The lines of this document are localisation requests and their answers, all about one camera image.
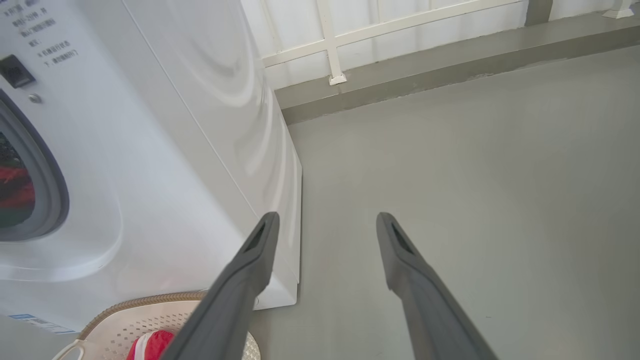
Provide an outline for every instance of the laundry basket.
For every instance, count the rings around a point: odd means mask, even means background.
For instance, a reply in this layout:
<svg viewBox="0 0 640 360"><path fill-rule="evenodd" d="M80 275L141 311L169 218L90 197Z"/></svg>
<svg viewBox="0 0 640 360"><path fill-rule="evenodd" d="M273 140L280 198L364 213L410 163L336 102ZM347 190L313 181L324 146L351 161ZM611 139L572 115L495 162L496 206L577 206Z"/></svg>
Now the laundry basket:
<svg viewBox="0 0 640 360"><path fill-rule="evenodd" d="M205 292L172 293L125 301L103 311L53 358L78 349L78 360L125 360L133 342L143 334L167 330L177 334ZM247 333L243 360L260 360L260 350Z"/></svg>

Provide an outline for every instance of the gray floor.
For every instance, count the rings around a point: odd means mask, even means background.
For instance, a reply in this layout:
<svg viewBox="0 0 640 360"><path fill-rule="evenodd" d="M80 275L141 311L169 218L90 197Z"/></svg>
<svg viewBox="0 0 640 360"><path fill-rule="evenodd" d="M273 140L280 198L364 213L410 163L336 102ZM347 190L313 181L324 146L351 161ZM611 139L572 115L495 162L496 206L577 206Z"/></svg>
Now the gray floor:
<svg viewBox="0 0 640 360"><path fill-rule="evenodd" d="M637 359L639 94L631 47L290 126L300 299L254 314L262 358L412 359L389 211L501 359Z"/></svg>

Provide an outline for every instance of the railing post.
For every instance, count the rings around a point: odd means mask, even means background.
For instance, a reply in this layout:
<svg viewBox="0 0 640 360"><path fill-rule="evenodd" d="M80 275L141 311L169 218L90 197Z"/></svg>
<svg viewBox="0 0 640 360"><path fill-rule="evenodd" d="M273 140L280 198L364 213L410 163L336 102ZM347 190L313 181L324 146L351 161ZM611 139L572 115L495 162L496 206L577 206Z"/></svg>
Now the railing post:
<svg viewBox="0 0 640 360"><path fill-rule="evenodd" d="M329 67L331 68L331 79L329 80L329 85L337 85L347 81L347 78L342 73L342 69L340 69L338 47L335 45L335 35L333 34L333 21L331 19L331 10L329 9L329 0L316 0L316 3L318 5L318 12L320 13L320 23L322 24L326 53L329 57Z"/></svg>
<svg viewBox="0 0 640 360"><path fill-rule="evenodd" d="M610 17L612 19L633 16L634 11L631 10L629 6L631 6L631 0L616 0L616 2L613 3L611 10L605 12L602 16Z"/></svg>

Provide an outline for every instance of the white washing machine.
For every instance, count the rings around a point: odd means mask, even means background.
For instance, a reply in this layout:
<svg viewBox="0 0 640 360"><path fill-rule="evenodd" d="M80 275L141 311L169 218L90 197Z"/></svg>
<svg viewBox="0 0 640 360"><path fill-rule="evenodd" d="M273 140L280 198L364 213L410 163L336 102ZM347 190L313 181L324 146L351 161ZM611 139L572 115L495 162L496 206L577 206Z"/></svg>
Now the white washing machine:
<svg viewBox="0 0 640 360"><path fill-rule="evenodd" d="M273 210L256 308L296 302L302 169L239 0L0 0L0 70L0 313L207 288Z"/></svg>

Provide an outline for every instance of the white metal railing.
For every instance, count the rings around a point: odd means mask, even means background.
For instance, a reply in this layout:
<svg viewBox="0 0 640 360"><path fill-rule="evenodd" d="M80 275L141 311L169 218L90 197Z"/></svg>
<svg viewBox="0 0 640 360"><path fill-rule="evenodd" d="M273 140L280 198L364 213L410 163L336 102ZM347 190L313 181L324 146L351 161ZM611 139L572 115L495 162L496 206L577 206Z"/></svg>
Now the white metal railing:
<svg viewBox="0 0 640 360"><path fill-rule="evenodd" d="M316 0L318 12L320 14L320 23L322 25L322 32L324 39L312 42L309 44L293 47L291 49L278 51L276 54L264 57L264 66L274 66L287 61L295 60L303 56L320 53L326 51L329 59L329 67L331 68L331 79L329 84L336 85L347 81L342 73L340 67L340 59L338 59L338 46L352 44L368 38L377 37L394 31L412 28L414 26L427 24L437 20L446 19L448 17L454 17L463 15L466 13L472 13L479 10L485 10L489 8L495 8L496 6L502 6L507 4L519 3L523 0L471 0L466 3L460 3L456 5L446 6L443 8L437 8L434 10L428 10L425 12L414 13L407 17L401 17L399 19L379 22L364 28L349 31L344 34L333 34L333 22L331 19L331 11L329 9L329 0ZM282 41L280 40L271 14L265 3L265 0L260 0L264 16L267 21L267 25L273 37L273 43L276 48L282 48ZM376 6L380 9L380 0L376 0Z"/></svg>

